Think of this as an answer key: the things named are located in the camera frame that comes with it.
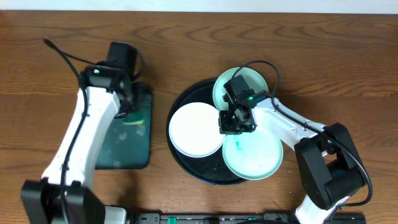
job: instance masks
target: cable wire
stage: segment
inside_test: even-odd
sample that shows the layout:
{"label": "cable wire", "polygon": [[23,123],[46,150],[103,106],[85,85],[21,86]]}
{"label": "cable wire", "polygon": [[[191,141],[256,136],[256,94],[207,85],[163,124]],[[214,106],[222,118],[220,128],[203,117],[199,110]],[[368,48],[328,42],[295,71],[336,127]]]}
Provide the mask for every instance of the cable wire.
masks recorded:
{"label": "cable wire", "polygon": [[342,203],[342,204],[336,205],[336,207],[337,207],[337,208],[341,208],[341,207],[362,206],[362,205],[366,205],[368,202],[370,202],[370,200],[372,199],[372,196],[373,196],[373,186],[372,186],[372,182],[371,182],[371,179],[370,179],[370,177],[369,177],[369,174],[366,172],[366,169],[365,169],[364,166],[362,166],[362,164],[357,160],[357,158],[355,158],[354,155],[352,155],[352,153],[350,153],[350,151],[348,150],[348,148],[347,148],[343,143],[341,143],[341,142],[337,141],[336,139],[333,139],[332,137],[328,136],[327,134],[325,134],[325,133],[323,133],[323,132],[321,132],[321,131],[319,131],[319,130],[317,130],[317,129],[311,127],[311,126],[309,126],[307,123],[303,123],[303,122],[301,122],[301,121],[299,121],[299,120],[297,120],[297,119],[291,117],[289,114],[287,114],[287,113],[285,113],[284,111],[282,111],[282,110],[278,107],[278,105],[275,104],[274,98],[275,98],[276,90],[278,89],[278,86],[279,86],[279,83],[280,83],[280,73],[279,73],[278,68],[277,68],[275,65],[273,65],[272,63],[267,62],[267,61],[265,61],[265,60],[255,60],[255,61],[252,61],[252,62],[248,62],[248,63],[244,64],[242,67],[240,67],[239,69],[237,69],[237,70],[235,71],[234,75],[232,76],[232,78],[234,78],[235,75],[236,75],[242,68],[247,67],[248,65],[253,64],[253,63],[265,63],[265,64],[267,64],[267,65],[270,65],[270,66],[275,70],[275,72],[276,72],[277,80],[276,80],[275,87],[274,87],[274,89],[272,90],[272,93],[271,93],[271,103],[272,103],[272,106],[273,106],[278,112],[280,112],[282,115],[284,115],[286,118],[291,119],[292,121],[294,121],[294,122],[296,122],[297,124],[303,126],[304,128],[307,128],[307,129],[309,129],[309,130],[311,130],[311,131],[313,131],[313,132],[315,132],[315,133],[317,133],[317,134],[323,136],[323,137],[326,138],[328,141],[330,141],[332,144],[334,144],[335,146],[339,147],[339,148],[340,148],[342,151],[344,151],[348,156],[350,156],[350,158],[352,158],[352,160],[354,161],[354,163],[358,166],[359,171],[362,173],[363,177],[365,178],[365,181],[366,181],[366,183],[367,183],[367,185],[368,185],[368,190],[369,190],[368,196],[366,197],[366,199],[363,200],[362,202],[356,202],[356,203]]}
{"label": "cable wire", "polygon": [[61,209],[62,209],[62,215],[63,215],[63,219],[65,221],[66,224],[69,224],[69,216],[68,216],[68,210],[67,210],[67,200],[66,200],[66,195],[65,195],[65,191],[66,191],[66,185],[65,185],[65,181],[66,181],[66,174],[67,174],[67,169],[68,169],[68,162],[69,162],[69,157],[70,154],[72,153],[72,149],[73,146],[75,145],[76,139],[79,135],[79,132],[81,130],[81,127],[83,126],[83,123],[85,122],[86,116],[87,116],[87,111],[88,111],[88,98],[87,98],[87,92],[86,92],[86,88],[83,85],[83,83],[81,82],[79,73],[77,72],[76,68],[73,66],[73,64],[69,61],[69,59],[67,58],[67,54],[62,52],[51,40],[49,40],[48,38],[44,38],[43,39],[44,43],[51,47],[52,49],[54,49],[55,51],[58,52],[58,54],[61,55],[61,57],[64,59],[64,61],[66,61],[66,63],[69,65],[70,69],[72,70],[72,72],[75,74],[77,81],[78,81],[78,85],[79,88],[81,89],[81,92],[83,93],[83,100],[84,100],[84,109],[83,109],[83,114],[81,115],[81,120],[79,122],[79,125],[76,129],[75,134],[73,135],[72,141],[70,142],[69,148],[67,153],[65,154],[65,158],[63,160],[63,164],[62,164],[62,171],[61,171],[61,182],[60,182],[60,198],[61,198]]}
{"label": "cable wire", "polygon": [[51,49],[57,51],[59,54],[60,54],[60,52],[61,52],[61,53],[63,53],[63,54],[64,54],[65,56],[67,56],[67,57],[73,58],[73,59],[78,60],[78,61],[81,61],[81,62],[85,62],[85,63],[88,63],[88,64],[95,65],[95,63],[93,63],[93,62],[91,62],[91,61],[87,61],[87,60],[85,60],[85,59],[81,59],[81,58],[78,58],[78,57],[76,57],[76,56],[73,56],[73,55],[71,55],[71,54],[68,54],[68,53],[66,53],[66,52],[61,51],[53,42],[51,42],[50,39],[48,39],[48,38],[46,38],[46,37],[44,38],[44,42],[45,42],[45,44],[47,44],[47,46],[49,46]]}
{"label": "cable wire", "polygon": [[132,82],[136,81],[144,73],[146,67],[145,61],[142,58],[142,54],[140,52],[137,52],[137,55],[139,57],[139,60],[141,61],[141,70],[135,75],[130,75],[130,80]]}

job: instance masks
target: green connector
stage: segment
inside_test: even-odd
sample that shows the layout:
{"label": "green connector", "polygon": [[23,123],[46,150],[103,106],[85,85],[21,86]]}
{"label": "green connector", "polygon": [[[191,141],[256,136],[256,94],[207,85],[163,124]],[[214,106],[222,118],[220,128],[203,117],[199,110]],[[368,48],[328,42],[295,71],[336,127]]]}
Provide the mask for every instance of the green connector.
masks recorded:
{"label": "green connector", "polygon": [[177,218],[169,217],[167,224],[177,224]]}

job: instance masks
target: wood grain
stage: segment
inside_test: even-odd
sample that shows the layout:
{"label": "wood grain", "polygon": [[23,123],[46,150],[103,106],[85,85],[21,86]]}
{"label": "wood grain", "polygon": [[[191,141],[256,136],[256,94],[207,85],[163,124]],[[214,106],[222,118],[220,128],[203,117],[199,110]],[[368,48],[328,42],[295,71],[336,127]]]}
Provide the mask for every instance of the wood grain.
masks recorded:
{"label": "wood grain", "polygon": [[[42,43],[88,60],[109,42],[144,55],[154,87],[150,164],[142,170],[96,171],[106,204],[164,213],[293,210],[305,195],[294,152],[285,148],[270,178],[233,187],[201,183],[174,161],[165,138],[175,99],[192,84],[255,59],[281,70],[278,97],[318,122],[347,126],[374,184],[368,223],[398,218],[398,17],[340,14],[167,12],[0,12],[0,222],[26,223],[19,198],[57,151],[76,102],[75,77]],[[78,70],[84,64],[76,62]],[[274,72],[253,66],[275,83]],[[365,198],[361,190],[351,201]]]}

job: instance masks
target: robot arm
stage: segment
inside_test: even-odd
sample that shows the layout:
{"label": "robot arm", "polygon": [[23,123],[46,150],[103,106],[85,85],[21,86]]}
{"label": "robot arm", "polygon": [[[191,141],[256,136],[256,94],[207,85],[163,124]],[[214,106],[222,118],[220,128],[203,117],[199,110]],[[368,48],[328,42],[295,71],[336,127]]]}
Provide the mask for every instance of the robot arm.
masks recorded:
{"label": "robot arm", "polygon": [[[48,178],[49,184],[60,184],[62,164],[65,159],[72,137],[76,132],[84,110],[83,90],[79,90],[76,109],[69,127],[63,138],[60,149],[51,164],[44,170],[42,179]],[[66,174],[66,185],[73,181],[93,190],[95,164],[100,153],[105,134],[114,116],[119,112],[120,102],[117,93],[105,88],[89,86],[87,92],[89,106],[88,114],[80,134],[72,149],[69,169]]]}
{"label": "robot arm", "polygon": [[[21,199],[31,223],[62,222],[61,197],[67,201],[72,223],[125,224],[127,211],[109,207],[92,193],[94,169],[106,132],[115,116],[134,109],[131,90],[137,50],[112,42],[106,61],[90,65],[80,73],[85,88],[78,92],[75,112],[60,149],[46,168],[41,181],[25,181]],[[65,175],[65,195],[61,194],[62,165],[84,111],[83,91],[88,111],[73,145]]]}
{"label": "robot arm", "polygon": [[[295,151],[302,184],[307,193],[303,204],[295,211],[301,224],[325,223],[336,211],[336,206],[365,185],[362,174],[350,157],[332,146],[323,136],[282,115],[274,108],[268,92],[255,93],[241,75],[225,83],[224,88],[227,92],[224,100],[228,102],[229,110],[220,111],[220,133],[241,134],[256,128],[265,129]],[[342,142],[352,155],[359,158],[349,132],[343,125],[336,123],[326,127],[286,108],[277,98],[274,98],[274,103],[293,119]],[[337,159],[326,164],[323,156],[327,154],[337,154]]]}

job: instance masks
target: black power strip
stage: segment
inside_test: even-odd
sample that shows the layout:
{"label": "black power strip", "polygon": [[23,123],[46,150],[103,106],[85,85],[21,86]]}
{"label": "black power strip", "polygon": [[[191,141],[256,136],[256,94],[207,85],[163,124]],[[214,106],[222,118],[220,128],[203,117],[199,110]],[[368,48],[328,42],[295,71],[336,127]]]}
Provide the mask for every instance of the black power strip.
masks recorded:
{"label": "black power strip", "polygon": [[[157,213],[135,214],[136,224],[238,224],[251,220],[256,223],[297,223],[291,213],[265,213],[263,215],[159,215]],[[327,224],[366,224],[364,215],[335,215]]]}

